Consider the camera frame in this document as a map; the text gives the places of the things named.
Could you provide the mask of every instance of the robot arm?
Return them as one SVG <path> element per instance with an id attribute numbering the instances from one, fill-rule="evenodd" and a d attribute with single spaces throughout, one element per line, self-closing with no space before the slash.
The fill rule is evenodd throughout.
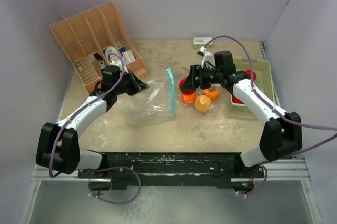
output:
<path id="1" fill-rule="evenodd" d="M 209 53 L 201 48 L 198 54 Z M 252 91 L 250 76 L 244 71 L 236 71 L 232 54 L 220 51 L 214 54 L 215 68 L 208 69 L 202 65 L 191 65 L 189 75 L 181 86 L 182 91 L 195 91 L 196 88 L 207 89 L 211 84 L 220 84 L 242 100 L 264 125 L 260 143 L 255 148 L 240 154 L 239 165 L 252 167 L 254 165 L 277 160 L 287 154 L 302 148 L 302 132 L 299 126 L 283 121 L 276 113 L 277 109 L 286 118 L 301 122 L 296 112 L 287 113 L 286 110 L 274 104 L 256 86 L 257 92 L 267 100 L 273 109 L 263 103 Z"/>
<path id="2" fill-rule="evenodd" d="M 125 71 L 120 83 L 111 91 L 112 86 L 120 78 L 121 69 L 117 65 L 110 65 L 102 73 L 102 81 L 97 83 L 95 90 L 75 112 L 55 124 L 46 123 L 42 126 L 36 154 L 38 165 L 49 168 L 49 162 L 53 158 L 53 170 L 65 174 L 71 174 L 76 169 L 97 169 L 100 166 L 102 155 L 94 151 L 80 151 L 79 137 L 91 123 L 116 103 L 118 95 L 126 93 L 132 96 L 148 89 L 148 85 L 140 81 L 132 72 Z M 104 97 L 92 102 L 104 93 L 106 93 Z M 72 117 L 85 105 L 88 107 Z M 55 154 L 51 156 L 56 136 L 70 117 L 72 120 L 64 128 L 62 140 L 56 147 Z"/>

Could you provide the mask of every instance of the orange ball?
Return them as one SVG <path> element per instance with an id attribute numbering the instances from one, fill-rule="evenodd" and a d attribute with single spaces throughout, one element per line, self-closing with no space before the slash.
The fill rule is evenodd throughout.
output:
<path id="1" fill-rule="evenodd" d="M 215 100 L 220 95 L 220 90 L 218 87 L 212 85 L 209 89 L 203 90 L 204 94 L 208 96 L 211 100 Z"/>
<path id="2" fill-rule="evenodd" d="M 193 104 L 196 100 L 196 92 L 193 92 L 191 95 L 181 94 L 181 100 L 186 104 Z"/>
<path id="3" fill-rule="evenodd" d="M 205 95 L 198 96 L 194 102 L 194 106 L 199 112 L 207 112 L 211 108 L 211 104 L 211 99 Z"/>

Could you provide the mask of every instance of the orange desk organizer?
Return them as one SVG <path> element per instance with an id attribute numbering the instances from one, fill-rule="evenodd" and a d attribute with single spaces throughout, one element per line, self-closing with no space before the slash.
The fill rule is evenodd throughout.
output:
<path id="1" fill-rule="evenodd" d="M 125 48 L 131 50 L 135 57 L 135 61 L 127 65 L 128 69 L 138 78 L 144 78 L 148 75 L 142 57 L 130 42 L 121 12 L 113 2 L 52 24 L 50 28 L 73 64 L 88 93 L 91 93 L 95 84 L 102 79 L 98 62 L 91 63 L 88 55 L 98 52 L 106 61 L 102 50 L 108 46 L 113 46 L 118 51 L 116 41 L 123 42 Z M 82 71 L 76 66 L 76 60 L 81 64 Z"/>

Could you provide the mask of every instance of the grey floor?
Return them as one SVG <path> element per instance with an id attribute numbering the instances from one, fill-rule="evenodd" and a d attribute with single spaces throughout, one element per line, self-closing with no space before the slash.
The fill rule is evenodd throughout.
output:
<path id="1" fill-rule="evenodd" d="M 131 198 L 127 191 L 105 192 L 111 200 Z M 88 196 L 87 182 L 43 182 L 31 223 L 312 223 L 299 181 L 268 181 L 252 197 L 214 187 L 143 187 L 139 197 L 115 206 Z"/>

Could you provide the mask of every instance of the clear plastic bag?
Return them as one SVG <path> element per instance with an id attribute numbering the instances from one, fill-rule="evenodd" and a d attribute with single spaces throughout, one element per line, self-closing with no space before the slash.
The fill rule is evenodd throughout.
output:
<path id="1" fill-rule="evenodd" d="M 179 70 L 179 75 L 183 75 L 183 78 L 177 79 L 177 87 L 183 83 L 183 79 L 187 77 L 188 70 L 186 68 L 182 68 Z M 178 95 L 176 95 L 176 103 L 186 109 L 195 112 L 201 113 L 211 113 L 217 111 L 217 103 L 218 97 L 220 95 L 220 88 L 218 86 L 212 85 L 211 88 L 207 90 L 197 89 L 191 95 L 184 95 L 179 91 Z"/>
<path id="2" fill-rule="evenodd" d="M 145 81 L 149 89 L 124 102 L 122 114 L 131 126 L 144 126 L 167 122 L 174 118 L 174 79 L 171 69 Z"/>

